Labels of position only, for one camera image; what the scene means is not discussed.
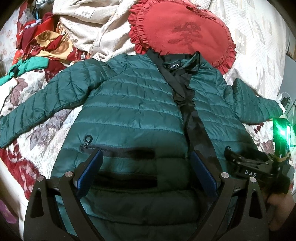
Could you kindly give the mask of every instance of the jacket zipper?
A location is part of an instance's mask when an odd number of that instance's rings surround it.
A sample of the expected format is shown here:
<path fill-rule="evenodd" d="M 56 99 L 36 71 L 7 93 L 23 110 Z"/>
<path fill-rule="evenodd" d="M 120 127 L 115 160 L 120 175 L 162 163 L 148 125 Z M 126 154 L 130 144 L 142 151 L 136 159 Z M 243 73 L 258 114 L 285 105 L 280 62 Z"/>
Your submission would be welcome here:
<path fill-rule="evenodd" d="M 92 136 L 90 135 L 85 136 L 84 144 L 81 145 L 80 150 L 82 152 L 91 154 L 94 149 L 99 148 L 103 152 L 104 156 L 114 157 L 114 158 L 130 158 L 135 160 L 155 158 L 155 151 L 150 148 L 112 147 L 107 145 L 91 144 L 92 140 L 93 140 Z"/>

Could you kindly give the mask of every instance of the teal fabric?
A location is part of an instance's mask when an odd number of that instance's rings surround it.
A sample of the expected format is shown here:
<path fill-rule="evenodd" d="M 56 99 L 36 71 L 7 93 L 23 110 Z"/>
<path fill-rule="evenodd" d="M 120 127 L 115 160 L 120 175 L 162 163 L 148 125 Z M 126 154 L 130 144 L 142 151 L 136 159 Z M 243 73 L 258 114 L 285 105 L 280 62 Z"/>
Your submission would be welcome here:
<path fill-rule="evenodd" d="M 49 59 L 45 57 L 31 57 L 30 59 L 27 59 L 25 61 L 19 60 L 10 68 L 6 76 L 0 78 L 0 86 L 11 80 L 13 77 L 19 77 L 26 72 L 35 69 L 46 69 L 48 67 L 48 62 Z M 19 71 L 17 73 L 14 73 L 13 68 L 16 66 L 18 67 Z"/>
<path fill-rule="evenodd" d="M 218 70 L 197 59 L 181 62 L 193 71 L 195 108 L 227 171 L 226 146 L 235 152 L 256 148 L 242 122 L 260 123 L 281 116 L 282 110 L 275 101 L 256 97 L 240 79 L 227 85 Z M 200 205 L 190 187 L 183 120 L 171 87 L 147 55 L 122 54 L 107 63 L 89 59 L 66 68 L 0 119 L 0 147 L 57 111 L 82 104 L 52 177 L 73 171 L 87 159 L 89 154 L 81 151 L 86 135 L 93 137 L 92 144 L 151 148 L 153 160 L 104 157 L 99 173 L 155 176 L 155 187 L 120 189 L 96 183 L 81 203 L 107 241 L 187 240 L 197 227 Z M 57 200 L 67 229 L 74 233 L 62 200 Z"/>

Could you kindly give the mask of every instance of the human hand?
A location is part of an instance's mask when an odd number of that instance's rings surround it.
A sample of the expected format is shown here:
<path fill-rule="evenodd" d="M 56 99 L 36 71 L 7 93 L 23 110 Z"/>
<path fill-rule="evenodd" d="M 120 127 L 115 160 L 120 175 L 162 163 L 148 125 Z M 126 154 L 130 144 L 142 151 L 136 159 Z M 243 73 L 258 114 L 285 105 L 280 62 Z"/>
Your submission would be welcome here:
<path fill-rule="evenodd" d="M 289 191 L 287 194 L 271 194 L 267 203 L 275 207 L 274 215 L 269 224 L 270 231 L 277 231 L 284 224 L 291 211 L 294 208 L 295 201 L 293 200 L 292 193 Z"/>

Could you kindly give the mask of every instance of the jacket sleeve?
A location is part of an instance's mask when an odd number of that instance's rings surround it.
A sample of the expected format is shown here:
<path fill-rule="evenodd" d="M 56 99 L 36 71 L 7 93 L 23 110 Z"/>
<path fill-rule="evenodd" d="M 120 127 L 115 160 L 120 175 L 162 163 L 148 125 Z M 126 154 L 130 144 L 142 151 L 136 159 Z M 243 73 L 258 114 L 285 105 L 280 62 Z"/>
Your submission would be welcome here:
<path fill-rule="evenodd" d="M 232 92 L 234 114 L 243 123 L 261 123 L 283 114 L 276 101 L 257 97 L 254 91 L 239 78 L 234 81 Z"/>
<path fill-rule="evenodd" d="M 47 86 L 0 118 L 0 148 L 62 109 L 83 104 L 89 93 L 117 75 L 106 63 L 89 59 L 58 73 Z"/>

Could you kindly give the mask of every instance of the plastic bag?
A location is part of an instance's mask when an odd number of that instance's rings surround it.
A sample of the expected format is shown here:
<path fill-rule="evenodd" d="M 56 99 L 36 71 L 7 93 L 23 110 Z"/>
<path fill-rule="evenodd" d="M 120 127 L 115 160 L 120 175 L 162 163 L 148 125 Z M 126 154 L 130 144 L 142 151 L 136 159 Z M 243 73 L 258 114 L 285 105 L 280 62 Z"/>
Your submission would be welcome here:
<path fill-rule="evenodd" d="M 13 56 L 0 60 L 0 77 L 5 76 L 10 70 L 13 62 Z"/>
<path fill-rule="evenodd" d="M 22 12 L 22 16 L 19 19 L 19 22 L 24 25 L 26 22 L 33 21 L 35 20 L 34 16 L 32 15 L 31 11 L 29 8 L 26 8 Z"/>
<path fill-rule="evenodd" d="M 36 8 L 37 10 L 43 9 L 46 5 L 50 5 L 54 3 L 54 0 L 37 0 L 36 1 Z"/>

